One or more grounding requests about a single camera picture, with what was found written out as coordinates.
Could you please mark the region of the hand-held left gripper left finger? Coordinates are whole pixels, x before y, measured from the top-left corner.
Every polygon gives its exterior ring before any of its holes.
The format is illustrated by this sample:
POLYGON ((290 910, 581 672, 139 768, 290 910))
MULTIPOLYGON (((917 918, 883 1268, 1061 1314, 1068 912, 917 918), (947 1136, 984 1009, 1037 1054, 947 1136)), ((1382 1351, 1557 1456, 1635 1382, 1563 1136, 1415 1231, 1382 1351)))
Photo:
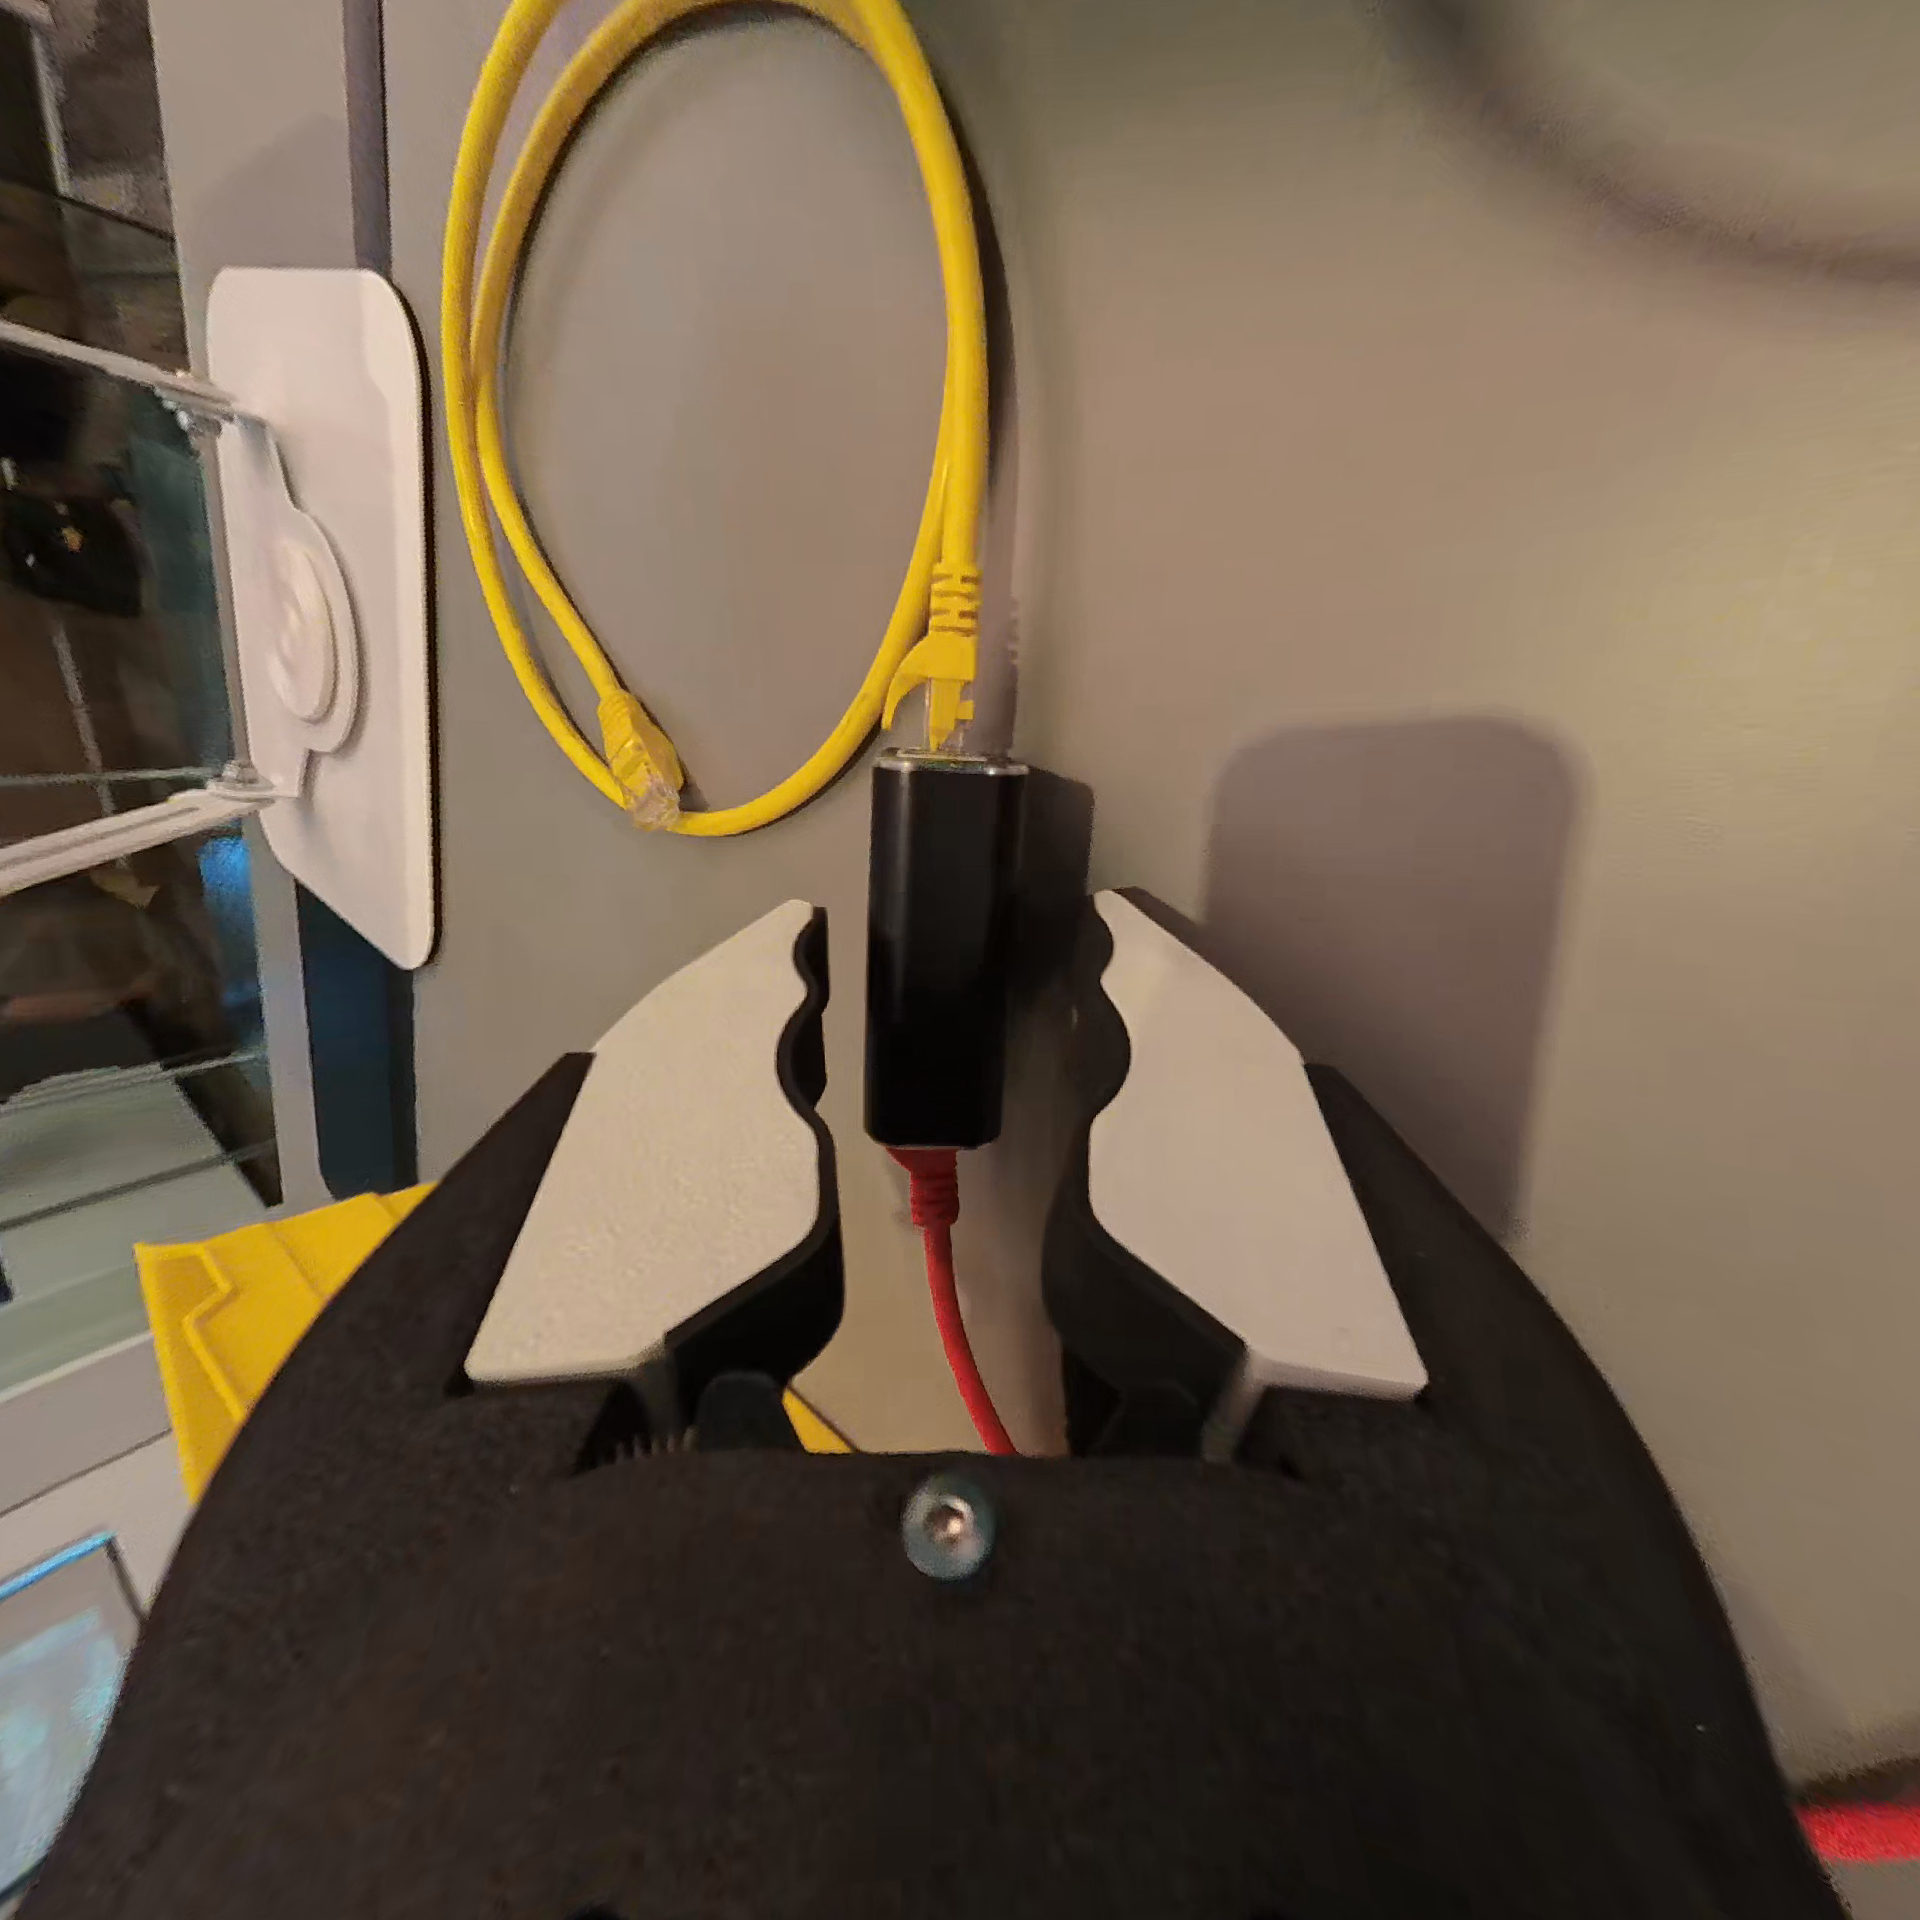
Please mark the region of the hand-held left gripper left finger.
POLYGON ((475 1385, 786 1392, 846 1306, 824 1097, 828 914, 779 902, 591 1047, 466 1352, 475 1385))

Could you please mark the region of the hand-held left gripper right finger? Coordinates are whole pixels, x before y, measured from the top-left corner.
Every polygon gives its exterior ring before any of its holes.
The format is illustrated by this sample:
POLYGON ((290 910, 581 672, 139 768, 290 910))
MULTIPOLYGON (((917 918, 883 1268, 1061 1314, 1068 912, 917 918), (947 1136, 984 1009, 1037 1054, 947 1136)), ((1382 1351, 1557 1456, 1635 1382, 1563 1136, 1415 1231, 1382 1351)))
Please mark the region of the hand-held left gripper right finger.
POLYGON ((1248 1424, 1272 1389, 1422 1397, 1306 1055, 1134 893, 1078 927, 1072 1092, 1044 1310, 1101 1400, 1248 1424))

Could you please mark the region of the black ethernet coupler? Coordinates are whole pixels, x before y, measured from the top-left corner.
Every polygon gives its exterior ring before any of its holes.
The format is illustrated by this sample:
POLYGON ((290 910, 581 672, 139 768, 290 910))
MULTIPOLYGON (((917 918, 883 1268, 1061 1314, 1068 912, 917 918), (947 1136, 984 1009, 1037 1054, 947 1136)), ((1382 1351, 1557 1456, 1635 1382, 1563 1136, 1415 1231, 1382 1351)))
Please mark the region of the black ethernet coupler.
POLYGON ((880 1144, 1000 1132, 1023 790, 1007 759, 875 759, 864 1119, 880 1144))

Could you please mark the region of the yellow plastic bin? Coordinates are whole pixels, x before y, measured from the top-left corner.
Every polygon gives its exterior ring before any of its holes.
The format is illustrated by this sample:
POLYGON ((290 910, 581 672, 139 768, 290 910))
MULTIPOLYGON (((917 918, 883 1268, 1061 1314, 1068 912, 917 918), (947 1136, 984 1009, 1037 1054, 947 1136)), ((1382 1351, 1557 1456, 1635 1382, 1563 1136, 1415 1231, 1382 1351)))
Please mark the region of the yellow plastic bin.
POLYGON ((435 1188, 358 1192, 211 1239, 134 1247, 189 1501, 301 1337, 435 1188))

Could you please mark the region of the dark flat phone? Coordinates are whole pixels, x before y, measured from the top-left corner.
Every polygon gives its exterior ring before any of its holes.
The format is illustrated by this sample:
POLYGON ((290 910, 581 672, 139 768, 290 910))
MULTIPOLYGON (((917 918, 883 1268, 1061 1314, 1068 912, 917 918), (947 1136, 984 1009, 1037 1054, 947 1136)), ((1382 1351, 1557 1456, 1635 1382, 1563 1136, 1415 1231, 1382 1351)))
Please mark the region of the dark flat phone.
POLYGON ((319 1178, 333 1199, 415 1184, 414 978, 295 885, 319 1178))

